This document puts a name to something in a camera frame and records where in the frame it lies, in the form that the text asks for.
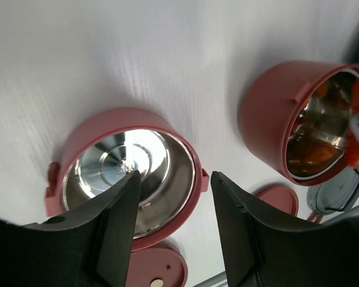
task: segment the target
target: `white surface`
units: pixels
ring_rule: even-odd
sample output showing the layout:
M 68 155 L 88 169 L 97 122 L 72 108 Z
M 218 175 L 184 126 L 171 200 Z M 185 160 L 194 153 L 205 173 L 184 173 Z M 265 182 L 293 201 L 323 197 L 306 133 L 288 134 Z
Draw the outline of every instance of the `white surface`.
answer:
M 0 217 L 43 221 L 66 137 L 125 105 L 163 115 L 247 191 L 287 183 L 239 139 L 240 92 L 284 60 L 341 61 L 358 25 L 359 0 L 0 0 Z M 210 190 L 172 239 L 187 286 L 224 270 Z

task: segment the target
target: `pink container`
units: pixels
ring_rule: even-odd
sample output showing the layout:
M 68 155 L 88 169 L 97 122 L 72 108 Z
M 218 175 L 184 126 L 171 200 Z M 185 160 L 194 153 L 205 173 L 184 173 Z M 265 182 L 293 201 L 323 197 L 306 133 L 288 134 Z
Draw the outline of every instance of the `pink container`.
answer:
M 359 73 L 359 65 L 293 61 L 267 70 L 242 102 L 239 128 L 247 148 L 295 184 L 321 184 L 341 172 L 346 167 L 343 157 L 318 176 L 296 178 L 288 168 L 287 146 L 306 101 L 332 76 L 348 70 Z
M 51 165 L 48 174 L 50 186 L 46 191 L 45 204 L 48 216 L 55 216 L 66 211 L 62 196 L 64 184 L 72 166 L 90 147 L 110 136 L 132 130 L 150 130 L 175 138 L 185 147 L 193 162 L 193 177 L 189 184 L 191 190 L 180 211 L 154 232 L 135 236 L 132 250 L 136 251 L 154 245 L 176 231 L 196 207 L 200 193 L 208 189 L 209 176 L 202 169 L 192 146 L 158 115 L 137 108 L 118 108 L 95 115 L 78 126 L 63 148 L 60 169 L 57 169 L 56 165 Z

